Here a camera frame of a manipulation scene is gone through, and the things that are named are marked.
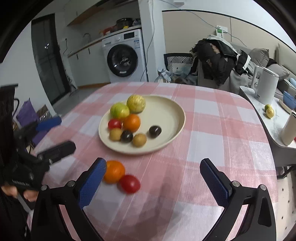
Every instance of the floor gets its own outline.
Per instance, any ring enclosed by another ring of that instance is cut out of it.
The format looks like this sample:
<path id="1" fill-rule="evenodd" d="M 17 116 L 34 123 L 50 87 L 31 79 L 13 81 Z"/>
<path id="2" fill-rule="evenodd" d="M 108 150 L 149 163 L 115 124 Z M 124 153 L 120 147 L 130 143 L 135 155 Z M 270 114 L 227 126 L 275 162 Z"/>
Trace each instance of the floor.
<path id="1" fill-rule="evenodd" d="M 96 90 L 97 88 L 78 90 L 71 96 L 61 99 L 53 108 L 59 116 L 63 117 Z M 286 178 L 278 180 L 278 192 L 276 234 L 277 241 L 283 241 L 296 223 L 296 171 L 288 174 Z"/>
<path id="2" fill-rule="evenodd" d="M 63 117 L 68 112 L 70 112 L 76 105 L 82 102 L 86 97 L 95 92 L 97 88 L 88 88 L 77 90 L 70 96 L 65 96 L 57 103 L 53 105 L 54 111 L 60 116 Z"/>

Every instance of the side table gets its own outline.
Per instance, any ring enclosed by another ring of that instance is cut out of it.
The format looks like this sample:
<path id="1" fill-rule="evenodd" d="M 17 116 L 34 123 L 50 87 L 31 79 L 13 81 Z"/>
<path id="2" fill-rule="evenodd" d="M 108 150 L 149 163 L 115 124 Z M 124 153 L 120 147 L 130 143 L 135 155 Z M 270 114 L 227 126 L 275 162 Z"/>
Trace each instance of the side table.
<path id="1" fill-rule="evenodd" d="M 284 173 L 278 175 L 277 179 L 285 178 L 296 167 L 296 141 L 293 140 L 290 145 L 286 146 L 280 138 L 281 130 L 290 114 L 280 106 L 279 99 L 274 97 L 270 104 L 274 109 L 275 115 L 269 119 L 265 116 L 264 105 L 255 99 L 255 91 L 253 89 L 241 86 L 239 95 L 248 100 L 254 107 L 266 133 L 275 166 L 284 168 Z"/>

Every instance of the pink and white tablecloth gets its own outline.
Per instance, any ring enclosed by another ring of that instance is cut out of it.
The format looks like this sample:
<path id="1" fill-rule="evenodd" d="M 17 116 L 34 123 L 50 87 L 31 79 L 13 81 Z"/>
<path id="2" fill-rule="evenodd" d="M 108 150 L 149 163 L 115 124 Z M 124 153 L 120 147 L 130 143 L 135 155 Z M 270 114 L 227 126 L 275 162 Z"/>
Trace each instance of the pink and white tablecloth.
<path id="1" fill-rule="evenodd" d="M 186 124 L 181 134 L 160 151 L 125 156 L 104 146 L 98 126 L 112 104 L 135 93 L 176 101 L 186 112 Z M 223 210 L 200 175 L 199 164 L 204 158 L 244 186 L 265 184 L 276 214 L 276 171 L 267 137 L 251 104 L 238 95 L 179 84 L 109 84 L 67 114 L 36 152 L 69 139 L 77 149 L 51 166 L 44 178 L 50 187 L 76 180 L 97 157 L 121 161 L 126 173 L 141 182 L 141 189 L 134 195 L 102 182 L 90 205 L 84 208 L 106 241 L 202 240 Z M 235 237 L 245 210 L 229 239 Z M 65 219 L 73 238 L 78 240 L 69 219 Z"/>

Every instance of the purple cloth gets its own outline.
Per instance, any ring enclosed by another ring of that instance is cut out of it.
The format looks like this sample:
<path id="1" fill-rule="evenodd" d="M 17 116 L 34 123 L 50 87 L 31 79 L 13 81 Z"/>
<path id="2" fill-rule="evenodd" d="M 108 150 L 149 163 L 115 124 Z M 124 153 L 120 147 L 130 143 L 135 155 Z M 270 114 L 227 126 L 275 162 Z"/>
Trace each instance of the purple cloth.
<path id="1" fill-rule="evenodd" d="M 33 121 L 38 121 L 38 122 L 40 121 L 40 118 L 35 112 L 30 99 L 24 102 L 16 118 L 22 127 L 26 126 L 27 124 L 30 124 Z M 47 134 L 47 132 L 48 131 L 40 131 L 32 139 L 33 144 L 37 145 L 43 139 L 43 137 Z"/>

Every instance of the metal screw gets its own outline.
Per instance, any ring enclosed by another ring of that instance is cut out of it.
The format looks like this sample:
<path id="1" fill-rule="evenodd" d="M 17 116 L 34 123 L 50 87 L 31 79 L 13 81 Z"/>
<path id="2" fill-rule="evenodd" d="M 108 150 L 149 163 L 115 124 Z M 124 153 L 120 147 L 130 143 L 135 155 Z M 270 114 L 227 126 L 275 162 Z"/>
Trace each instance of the metal screw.
<path id="1" fill-rule="evenodd" d="M 34 179 L 34 174 L 30 172 L 29 177 L 30 177 L 31 180 L 33 180 Z"/>
<path id="2" fill-rule="evenodd" d="M 72 186 L 74 186 L 75 185 L 75 181 L 69 181 L 68 183 L 67 183 L 67 186 L 68 187 L 72 187 Z"/>
<path id="3" fill-rule="evenodd" d="M 42 187 L 41 187 L 41 191 L 44 191 L 44 190 L 46 190 L 47 189 L 47 185 L 43 185 Z"/>
<path id="4" fill-rule="evenodd" d="M 265 190 L 267 189 L 266 186 L 263 185 L 263 184 L 260 185 L 260 188 L 261 188 L 263 191 L 265 191 Z"/>
<path id="5" fill-rule="evenodd" d="M 235 186 L 235 187 L 239 187 L 240 186 L 240 183 L 238 181 L 233 181 L 232 182 L 232 185 Z"/>

